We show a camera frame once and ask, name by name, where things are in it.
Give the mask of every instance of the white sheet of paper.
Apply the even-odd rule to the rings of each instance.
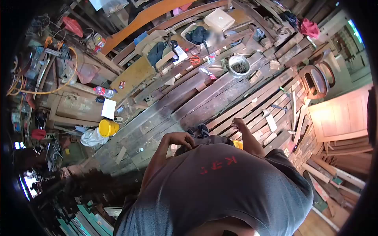
[[[114,111],[116,110],[117,102],[105,98],[104,105],[102,107],[101,115],[106,118],[114,120]]]
[[[175,47],[176,49],[176,52],[178,54],[178,61],[177,62],[173,62],[174,65],[177,65],[179,64],[181,61],[185,60],[188,58],[188,55],[184,52],[184,50],[180,47],[180,46],[177,46]]]

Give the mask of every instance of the red cloth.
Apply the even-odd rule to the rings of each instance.
[[[320,31],[318,25],[307,18],[304,18],[300,28],[301,34],[308,35],[313,38],[318,38]]]
[[[44,139],[45,137],[46,137],[46,131],[45,130],[35,129],[35,130],[31,131],[31,138],[32,139],[41,140],[41,139]]]
[[[75,19],[71,19],[68,16],[63,17],[63,22],[66,24],[65,29],[74,32],[80,38],[83,37],[83,30],[79,23]]]

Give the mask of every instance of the man's arm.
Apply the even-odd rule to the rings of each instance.
[[[152,156],[146,171],[144,172],[140,192],[142,192],[144,188],[146,188],[147,183],[151,179],[151,177],[166,164],[167,152],[169,145],[171,144],[185,145],[186,148],[188,148],[189,150],[195,147],[194,139],[186,132],[175,132],[165,134],[160,141],[158,149]]]
[[[265,157],[264,148],[257,141],[257,139],[252,135],[252,133],[249,131],[243,119],[234,118],[232,122],[233,122],[232,126],[236,126],[238,130],[242,133],[244,151],[248,152],[249,154]]]

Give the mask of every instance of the man's hand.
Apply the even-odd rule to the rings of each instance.
[[[241,131],[242,128],[246,127],[246,124],[244,123],[242,118],[234,118],[232,120],[231,126],[236,127],[239,131]]]
[[[184,145],[189,150],[192,150],[195,147],[193,137],[187,132],[168,133],[164,135],[163,139],[166,139],[169,144]]]

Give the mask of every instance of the yellow cable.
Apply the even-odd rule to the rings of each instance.
[[[16,95],[18,95],[18,94],[20,93],[21,89],[22,89],[22,85],[23,85],[23,76],[21,76],[21,87],[20,87],[20,89],[14,87],[11,91],[9,91],[9,92],[7,93],[7,95],[11,95],[11,96],[16,96]],[[15,90],[15,89],[18,90],[18,92],[17,92],[17,93],[12,93],[13,90]]]
[[[76,53],[75,49],[73,49],[72,47],[68,47],[68,48],[71,49],[73,51],[73,53],[75,54],[75,56],[76,56],[76,65],[75,65],[75,71],[73,72],[71,78],[67,81],[67,83],[65,83],[62,87],[57,88],[56,90],[48,91],[48,92],[33,92],[33,91],[27,91],[27,90],[20,90],[18,88],[16,88],[16,90],[18,90],[19,92],[23,92],[23,93],[31,93],[31,94],[43,95],[43,94],[54,93],[56,91],[61,90],[64,86],[66,86],[72,80],[72,78],[75,76],[75,73],[76,73],[76,70],[77,70],[77,61],[78,61],[78,56],[77,56],[77,53]]]

